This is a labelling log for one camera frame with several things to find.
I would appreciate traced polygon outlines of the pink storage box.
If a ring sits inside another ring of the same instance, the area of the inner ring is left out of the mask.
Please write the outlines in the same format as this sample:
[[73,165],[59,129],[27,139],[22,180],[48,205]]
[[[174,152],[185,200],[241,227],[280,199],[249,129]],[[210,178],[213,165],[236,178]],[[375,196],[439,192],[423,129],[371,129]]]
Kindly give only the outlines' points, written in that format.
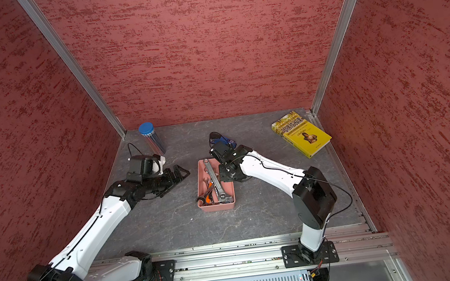
[[197,206],[205,213],[234,209],[236,196],[232,182],[223,182],[219,161],[198,161]]

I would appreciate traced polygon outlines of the long silver combination wrench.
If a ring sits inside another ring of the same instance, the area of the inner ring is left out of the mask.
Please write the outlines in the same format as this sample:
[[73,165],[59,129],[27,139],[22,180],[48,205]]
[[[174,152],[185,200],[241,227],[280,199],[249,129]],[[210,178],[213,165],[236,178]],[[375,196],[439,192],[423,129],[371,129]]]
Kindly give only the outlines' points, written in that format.
[[223,189],[223,187],[222,187],[218,177],[216,176],[216,173],[213,170],[213,167],[211,166],[211,163],[209,162],[208,159],[204,159],[204,166],[205,166],[206,172],[209,174],[209,176],[215,186],[214,191],[216,193],[218,202],[220,204],[232,203],[234,200],[233,197],[230,196],[229,194],[227,194],[225,192],[225,190]]

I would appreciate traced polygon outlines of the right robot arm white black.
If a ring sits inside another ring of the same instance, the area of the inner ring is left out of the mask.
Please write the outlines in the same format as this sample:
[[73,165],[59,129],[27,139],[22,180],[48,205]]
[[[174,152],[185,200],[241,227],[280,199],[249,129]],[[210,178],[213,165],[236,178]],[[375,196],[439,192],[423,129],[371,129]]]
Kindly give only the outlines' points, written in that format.
[[209,152],[219,161],[223,181],[244,182],[252,177],[291,197],[297,217],[303,223],[299,256],[306,263],[314,263],[324,244],[325,229],[337,202],[337,195],[323,173],[313,166],[303,170],[283,165],[244,145],[234,149],[216,144]]

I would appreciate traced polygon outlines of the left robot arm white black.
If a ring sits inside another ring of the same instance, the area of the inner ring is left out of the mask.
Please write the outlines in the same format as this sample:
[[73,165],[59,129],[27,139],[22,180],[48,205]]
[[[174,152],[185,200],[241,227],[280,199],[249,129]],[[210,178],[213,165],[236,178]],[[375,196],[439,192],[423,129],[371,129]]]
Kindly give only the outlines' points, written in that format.
[[99,208],[71,242],[47,265],[36,265],[27,281],[169,281],[152,263],[152,256],[128,252],[95,274],[89,273],[94,259],[119,223],[140,201],[164,197],[190,175],[180,166],[160,175],[116,181],[105,192]]

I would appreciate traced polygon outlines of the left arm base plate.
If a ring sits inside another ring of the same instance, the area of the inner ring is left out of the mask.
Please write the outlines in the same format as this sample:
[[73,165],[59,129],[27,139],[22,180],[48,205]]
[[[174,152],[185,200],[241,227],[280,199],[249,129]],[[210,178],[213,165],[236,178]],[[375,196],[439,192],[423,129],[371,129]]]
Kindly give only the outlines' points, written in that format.
[[174,281],[175,265],[172,259],[144,263],[132,281]]

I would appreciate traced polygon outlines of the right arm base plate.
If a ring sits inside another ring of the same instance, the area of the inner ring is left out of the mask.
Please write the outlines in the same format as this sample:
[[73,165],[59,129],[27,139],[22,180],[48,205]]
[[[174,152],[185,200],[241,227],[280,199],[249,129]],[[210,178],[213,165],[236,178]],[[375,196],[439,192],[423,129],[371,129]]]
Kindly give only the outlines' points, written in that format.
[[286,268],[339,262],[339,256],[334,243],[327,240],[322,242],[317,251],[311,251],[301,244],[283,246],[280,250]]

